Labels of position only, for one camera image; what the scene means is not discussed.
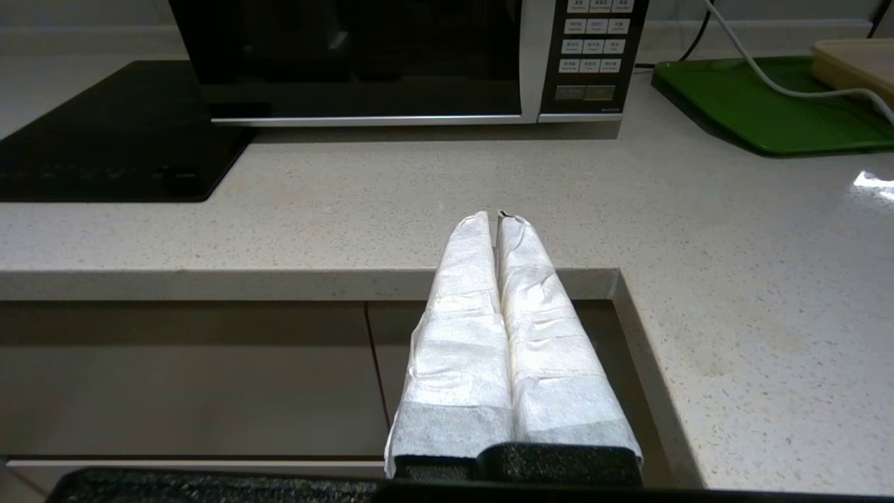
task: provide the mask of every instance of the microwave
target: microwave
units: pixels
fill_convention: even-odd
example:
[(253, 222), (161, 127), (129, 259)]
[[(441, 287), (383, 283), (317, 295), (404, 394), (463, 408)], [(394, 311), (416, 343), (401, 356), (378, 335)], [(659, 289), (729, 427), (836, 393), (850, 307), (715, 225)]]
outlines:
[(619, 121), (648, 0), (170, 0), (218, 124)]

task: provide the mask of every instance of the black cable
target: black cable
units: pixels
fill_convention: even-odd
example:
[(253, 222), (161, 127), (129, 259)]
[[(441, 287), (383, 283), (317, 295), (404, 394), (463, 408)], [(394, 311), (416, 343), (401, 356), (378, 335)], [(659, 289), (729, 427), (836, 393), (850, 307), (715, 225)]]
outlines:
[(881, 0), (879, 4), (879, 8), (875, 9), (875, 14), (873, 14), (873, 18), (871, 21), (873, 22), (873, 28), (869, 30), (869, 35), (866, 35), (866, 38), (872, 38), (875, 35), (875, 31), (879, 29), (879, 23), (881, 23), (881, 19), (885, 17), (885, 13), (888, 12), (888, 9), (891, 7), (891, 0)]
[[(710, 0), (711, 5), (714, 5), (715, 0)], [(698, 33), (696, 33), (696, 37), (692, 40), (692, 43), (689, 44), (689, 49), (680, 57), (677, 61), (686, 61), (690, 55), (692, 55), (692, 51), (696, 50), (698, 47), (698, 43), (702, 41), (702, 36), (704, 35), (704, 31), (708, 28), (708, 21), (711, 20), (711, 11), (704, 12), (704, 19), (702, 19), (702, 26), (698, 29)], [(654, 63), (638, 63), (633, 65), (634, 68), (654, 68)]]

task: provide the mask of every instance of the microwave control panel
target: microwave control panel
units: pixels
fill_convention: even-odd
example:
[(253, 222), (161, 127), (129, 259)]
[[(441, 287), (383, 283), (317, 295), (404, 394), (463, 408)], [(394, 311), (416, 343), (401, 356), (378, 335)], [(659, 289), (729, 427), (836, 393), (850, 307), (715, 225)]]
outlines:
[(542, 114), (618, 114), (648, 0), (557, 0)]

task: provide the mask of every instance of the microwave window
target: microwave window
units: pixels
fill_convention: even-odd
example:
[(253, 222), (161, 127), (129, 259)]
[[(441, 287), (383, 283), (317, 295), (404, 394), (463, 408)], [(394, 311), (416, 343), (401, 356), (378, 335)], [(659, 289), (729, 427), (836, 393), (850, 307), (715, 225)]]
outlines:
[(520, 0), (171, 5), (218, 116), (520, 114)]

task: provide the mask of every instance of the microwave button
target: microwave button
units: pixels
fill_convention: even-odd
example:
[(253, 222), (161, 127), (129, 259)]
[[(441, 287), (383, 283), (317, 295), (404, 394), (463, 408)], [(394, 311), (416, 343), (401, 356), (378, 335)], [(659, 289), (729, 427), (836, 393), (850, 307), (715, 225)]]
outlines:
[(617, 72), (620, 72), (620, 59), (603, 59), (603, 64), (599, 68), (599, 73)]
[(605, 41), (605, 54), (624, 54), (624, 46), (627, 45), (627, 40), (620, 38), (616, 40), (606, 40)]
[(582, 59), (580, 60), (581, 73), (599, 73), (599, 59)]
[(586, 32), (587, 33), (605, 33), (609, 29), (609, 20), (607, 19), (590, 19), (586, 20)]
[(603, 47), (605, 47), (605, 40), (584, 40), (584, 54), (602, 54)]
[(630, 28), (630, 20), (629, 19), (609, 20), (609, 33), (612, 35), (627, 35), (627, 31), (629, 28)]
[(611, 0), (590, 0), (590, 13), (610, 13)]
[(556, 86), (556, 101), (584, 99), (586, 86)]
[(567, 19), (565, 20), (565, 34), (574, 35), (584, 33), (586, 31), (586, 19)]
[(588, 0), (568, 0), (568, 13), (585, 13), (588, 10)]
[(584, 50), (584, 41), (569, 38), (561, 42), (562, 54), (580, 54)]
[(577, 73), (580, 69), (579, 59), (560, 59), (559, 73)]
[(614, 86), (586, 86), (584, 99), (591, 101), (611, 101), (614, 98)]
[(614, 4), (611, 6), (611, 11), (613, 13), (632, 13), (633, 0), (614, 0)]

